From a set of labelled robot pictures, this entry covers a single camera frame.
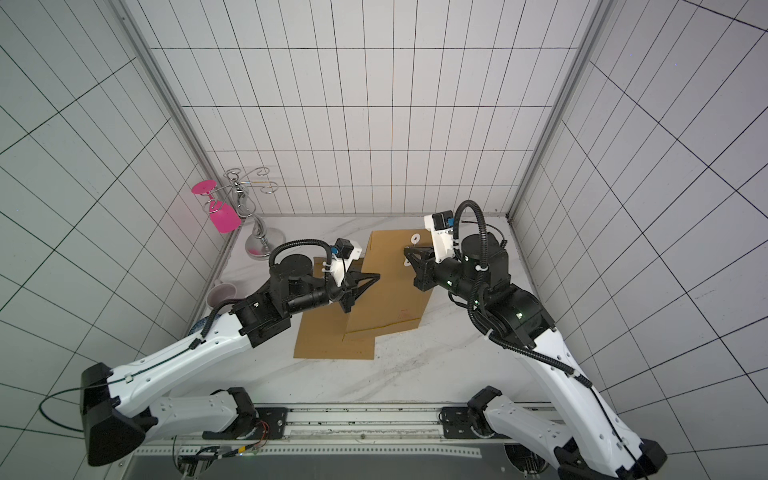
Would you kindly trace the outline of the silver metal glass rack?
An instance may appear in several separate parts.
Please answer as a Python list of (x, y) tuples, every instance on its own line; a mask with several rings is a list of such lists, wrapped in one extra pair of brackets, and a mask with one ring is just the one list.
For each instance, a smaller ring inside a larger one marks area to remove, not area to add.
[(286, 241), (284, 233), (268, 227), (256, 212), (256, 203), (250, 198), (248, 188), (250, 181), (242, 179), (242, 170), (230, 168), (225, 171), (225, 177), (231, 185), (235, 199), (235, 211), (238, 216), (253, 221), (251, 233), (246, 237), (244, 248), (247, 255), (254, 260), (267, 260), (270, 254)]

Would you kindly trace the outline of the pink plastic wine glass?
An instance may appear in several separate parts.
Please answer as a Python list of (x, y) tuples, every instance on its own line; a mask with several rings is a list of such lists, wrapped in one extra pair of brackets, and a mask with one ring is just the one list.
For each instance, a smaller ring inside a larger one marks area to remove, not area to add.
[(215, 180), (204, 180), (191, 188), (194, 195), (207, 198), (206, 210), (216, 230), (221, 234), (232, 233), (241, 227), (242, 219), (229, 203), (215, 197), (219, 191)]

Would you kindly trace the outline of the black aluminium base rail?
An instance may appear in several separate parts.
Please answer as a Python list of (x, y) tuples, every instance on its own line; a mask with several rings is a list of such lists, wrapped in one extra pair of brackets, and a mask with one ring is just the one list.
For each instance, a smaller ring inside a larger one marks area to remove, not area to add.
[(462, 404), (262, 406), (269, 427), (248, 440), (183, 437), (138, 448), (133, 460), (174, 460), (184, 469), (216, 460), (289, 456), (429, 456), (480, 459), (485, 447), (511, 447), (524, 459), (549, 461), (576, 452), (577, 435), (548, 403), (498, 398), (477, 411)]

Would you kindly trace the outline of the blue patterned ceramic bowl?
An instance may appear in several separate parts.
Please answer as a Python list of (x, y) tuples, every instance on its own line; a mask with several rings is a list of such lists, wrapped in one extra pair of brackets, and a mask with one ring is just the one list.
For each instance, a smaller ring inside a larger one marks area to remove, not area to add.
[(193, 325), (193, 326), (192, 326), (192, 327), (189, 329), (189, 332), (188, 332), (188, 334), (189, 334), (189, 335), (192, 335), (192, 334), (195, 334), (196, 332), (199, 332), (200, 330), (202, 330), (202, 329), (204, 328), (204, 326), (205, 326), (205, 323), (206, 323), (206, 320), (205, 320), (205, 319), (201, 319), (201, 320), (199, 320), (198, 322), (196, 322), (196, 323), (195, 323), (195, 324), (194, 324), (194, 325)]

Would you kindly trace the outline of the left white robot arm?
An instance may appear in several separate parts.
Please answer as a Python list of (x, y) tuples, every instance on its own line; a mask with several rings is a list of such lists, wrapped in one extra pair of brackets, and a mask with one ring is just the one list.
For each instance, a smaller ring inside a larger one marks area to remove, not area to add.
[(338, 304), (348, 313), (380, 278), (353, 270), (358, 243), (340, 238), (286, 242), (268, 258), (269, 278), (254, 293), (214, 306), (202, 329), (134, 362), (97, 363), (81, 374), (76, 392), (92, 467), (116, 462), (147, 441), (199, 433), (236, 440), (261, 423), (247, 391), (220, 389), (208, 396), (170, 397), (170, 391), (210, 367), (247, 352), (287, 330), (291, 318)]

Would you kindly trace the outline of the pale purple ceramic cup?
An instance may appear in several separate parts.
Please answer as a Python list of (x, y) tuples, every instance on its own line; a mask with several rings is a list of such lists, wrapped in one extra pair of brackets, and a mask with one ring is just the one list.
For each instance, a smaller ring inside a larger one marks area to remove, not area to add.
[(237, 287), (228, 282), (215, 282), (206, 294), (206, 304), (213, 308), (221, 302), (237, 297)]

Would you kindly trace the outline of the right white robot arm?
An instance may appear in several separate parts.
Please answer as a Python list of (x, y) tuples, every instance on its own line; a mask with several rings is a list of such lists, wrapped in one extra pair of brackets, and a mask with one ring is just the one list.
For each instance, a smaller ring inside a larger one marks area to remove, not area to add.
[(551, 315), (509, 273), (506, 244), (498, 240), (479, 205), (424, 218), (432, 244), (404, 255), (421, 291), (445, 289), (489, 342), (526, 366), (560, 414), (548, 421), (488, 386), (468, 403), (473, 434), (506, 436), (551, 465), (561, 479), (647, 479), (667, 461), (661, 445), (627, 426), (586, 376)]

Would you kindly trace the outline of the kraft file bag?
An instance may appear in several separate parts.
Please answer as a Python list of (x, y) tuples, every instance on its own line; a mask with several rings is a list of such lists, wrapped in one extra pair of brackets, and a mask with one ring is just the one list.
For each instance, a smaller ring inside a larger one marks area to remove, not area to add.
[(404, 249), (431, 245), (431, 235), (425, 229), (378, 230), (370, 234), (362, 271), (378, 273), (380, 279), (356, 300), (348, 317), (346, 340), (374, 338), (419, 327), (431, 293), (413, 285), (415, 272)]
[(302, 313), (294, 347), (296, 359), (373, 360), (375, 340), (345, 340), (348, 314), (338, 303)]

